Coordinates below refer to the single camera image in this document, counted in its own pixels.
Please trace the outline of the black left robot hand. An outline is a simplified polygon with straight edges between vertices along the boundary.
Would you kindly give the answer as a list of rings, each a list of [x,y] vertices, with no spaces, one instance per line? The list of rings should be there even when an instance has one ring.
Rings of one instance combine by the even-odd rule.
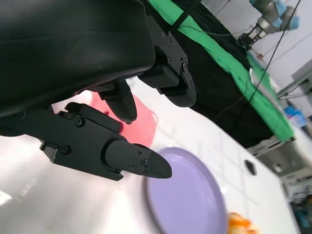
[[[161,155],[120,134],[137,118],[126,80],[191,107],[187,64],[139,0],[3,0],[0,134],[35,137],[52,163],[111,180],[170,178]]]

